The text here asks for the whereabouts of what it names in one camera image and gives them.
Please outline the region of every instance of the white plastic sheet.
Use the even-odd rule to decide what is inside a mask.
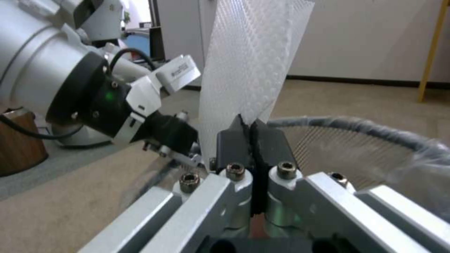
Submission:
[[[219,0],[200,95],[205,161],[237,114],[246,124],[268,120],[313,7],[305,0]]]

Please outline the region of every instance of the screw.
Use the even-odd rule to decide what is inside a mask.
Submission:
[[[280,162],[277,166],[277,175],[283,179],[294,179],[297,175],[297,167],[291,162]]]
[[[217,159],[215,157],[209,158],[209,169],[211,171],[216,171]]]
[[[232,181],[241,181],[245,175],[244,165],[240,163],[230,163],[226,167],[226,177]]]
[[[181,112],[177,113],[176,117],[182,121],[188,121],[188,119],[189,119],[188,113],[186,111],[181,111]]]
[[[333,180],[335,180],[342,187],[347,188],[348,179],[341,173],[329,172],[328,176],[330,176]]]
[[[200,184],[200,177],[197,173],[188,172],[180,177],[180,189],[184,193],[193,193]]]
[[[77,119],[77,118],[78,118],[78,112],[72,113],[72,115],[70,115],[70,117],[71,117],[72,119]]]
[[[98,111],[93,111],[92,112],[92,117],[93,118],[98,118],[98,117],[100,117],[100,113]]]

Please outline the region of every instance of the bolt head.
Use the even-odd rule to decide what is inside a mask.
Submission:
[[[297,176],[297,166],[291,162],[280,162],[277,166],[277,175],[286,180],[294,179]]]
[[[72,114],[70,115],[70,117],[71,117],[72,119],[77,119],[77,118],[78,118],[78,112],[72,113]]]
[[[240,163],[230,163],[226,167],[225,174],[232,181],[241,181],[245,175],[245,167]]]
[[[200,184],[200,177],[197,173],[188,172],[180,177],[180,189],[184,193],[193,193]]]
[[[331,179],[335,180],[338,184],[340,184],[342,187],[347,188],[348,185],[348,179],[341,173],[337,172],[329,172],[328,176],[331,177]]]
[[[93,111],[92,112],[92,117],[93,118],[98,118],[98,117],[100,117],[100,113],[98,111]]]

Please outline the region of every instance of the cable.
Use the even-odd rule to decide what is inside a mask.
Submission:
[[[11,127],[12,129],[16,130],[17,132],[19,132],[21,134],[24,134],[29,137],[37,138],[37,139],[44,139],[44,140],[64,139],[64,138],[67,138],[67,137],[70,137],[70,136],[76,134],[83,127],[83,125],[81,125],[79,128],[75,129],[74,131],[72,131],[68,134],[64,134],[64,135],[60,135],[60,136],[51,136],[51,135],[42,135],[39,133],[31,132],[31,131],[17,125],[12,120],[8,119],[5,115],[0,115],[0,122],[4,123],[5,125]]]
[[[150,70],[153,71],[156,69],[155,64],[152,62],[152,60],[150,59],[150,57],[148,57],[144,52],[142,52],[139,49],[136,48],[124,48],[121,49],[117,52],[117,54],[112,58],[111,63],[109,64],[109,68],[111,69],[111,72],[113,71],[114,66],[116,65],[117,61],[119,60],[119,58],[126,53],[136,53],[138,54],[140,57],[142,57],[142,59],[150,66]]]

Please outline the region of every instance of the wooden pole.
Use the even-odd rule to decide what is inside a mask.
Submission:
[[[436,29],[434,30],[433,40],[431,41],[430,52],[428,53],[427,64],[425,65],[425,71],[423,72],[422,80],[419,86],[418,101],[423,102],[423,96],[425,95],[425,88],[430,77],[431,68],[433,66],[433,60],[436,56],[437,43],[439,42],[439,36],[441,35],[442,27],[444,26],[444,19],[446,17],[447,6],[449,0],[442,0],[441,10],[439,11],[439,18],[437,19]]]

